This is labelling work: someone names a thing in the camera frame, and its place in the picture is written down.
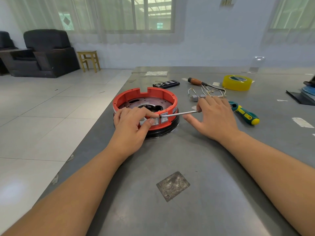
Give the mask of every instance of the white tile floor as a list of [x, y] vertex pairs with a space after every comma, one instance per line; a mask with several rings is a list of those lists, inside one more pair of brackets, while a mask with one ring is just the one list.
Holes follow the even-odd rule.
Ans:
[[34, 205], [130, 75], [0, 76], [0, 234]]

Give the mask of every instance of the white paper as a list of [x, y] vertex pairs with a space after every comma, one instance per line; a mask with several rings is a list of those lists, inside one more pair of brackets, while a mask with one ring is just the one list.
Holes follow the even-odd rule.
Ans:
[[302, 118], [292, 118], [292, 120], [294, 122], [296, 122], [299, 126], [301, 127], [309, 127], [309, 128], [314, 128], [311, 124], [309, 124], [308, 122], [306, 122], [304, 119]]
[[148, 71], [144, 76], [167, 76], [167, 71]]

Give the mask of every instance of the worn metal patch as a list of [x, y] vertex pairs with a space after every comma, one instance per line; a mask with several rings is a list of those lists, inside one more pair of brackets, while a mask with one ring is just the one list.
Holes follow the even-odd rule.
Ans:
[[189, 186], [189, 182], [179, 171], [171, 174], [164, 180], [157, 183], [157, 187], [162, 193], [166, 202], [169, 202], [171, 199], [173, 199], [176, 195], [178, 195]]

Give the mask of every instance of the gray table surface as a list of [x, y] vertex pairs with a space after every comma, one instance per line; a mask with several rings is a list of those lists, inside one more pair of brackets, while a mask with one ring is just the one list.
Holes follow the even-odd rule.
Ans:
[[[191, 111], [196, 104], [187, 95], [191, 85], [182, 78], [195, 77], [208, 83], [222, 83], [224, 72], [234, 74], [231, 68], [216, 67], [215, 73], [211, 73], [211, 69], [208, 73], [194, 73], [196, 67], [191, 70], [182, 67], [176, 73], [170, 71], [167, 76], [144, 76], [144, 71], [137, 69], [120, 92], [135, 87], [143, 90], [153, 83], [175, 79], [181, 84], [169, 90], [178, 97], [181, 112]], [[163, 71], [154, 67], [143, 70]], [[303, 72], [282, 75], [279, 70], [274, 75], [247, 76], [255, 80], [250, 90], [227, 90], [227, 96], [258, 115], [261, 122], [252, 127], [236, 115], [240, 130], [315, 167], [315, 130], [300, 127], [292, 120], [292, 117], [300, 117], [315, 126], [315, 107], [300, 105], [285, 93], [286, 90], [301, 88], [303, 81], [311, 76]], [[202, 119], [202, 114], [194, 116]], [[58, 182], [50, 184], [41, 198], [107, 146], [115, 130], [112, 117], [111, 103], [73, 152], [74, 158], [62, 167]], [[156, 184], [176, 171], [183, 174], [190, 186], [166, 202]], [[181, 117], [173, 132], [145, 140], [142, 148], [118, 169], [87, 235], [299, 234], [227, 150], [199, 134]]]

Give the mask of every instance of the wooden side table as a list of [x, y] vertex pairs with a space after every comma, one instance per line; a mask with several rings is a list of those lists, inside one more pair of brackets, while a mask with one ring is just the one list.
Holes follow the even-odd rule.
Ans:
[[88, 59], [92, 60], [95, 73], [97, 72], [96, 64], [98, 64], [98, 67], [99, 67], [99, 70], [100, 70], [100, 63], [99, 63], [99, 60], [98, 60], [98, 56], [97, 56], [96, 50], [94, 50], [94, 51], [89, 51], [89, 50], [77, 51], [77, 53], [78, 53], [78, 56], [79, 56], [80, 63], [82, 65], [83, 72], [85, 72], [84, 63], [86, 64], [86, 68], [88, 70], [90, 70], [89, 69], [89, 64], [88, 64]]

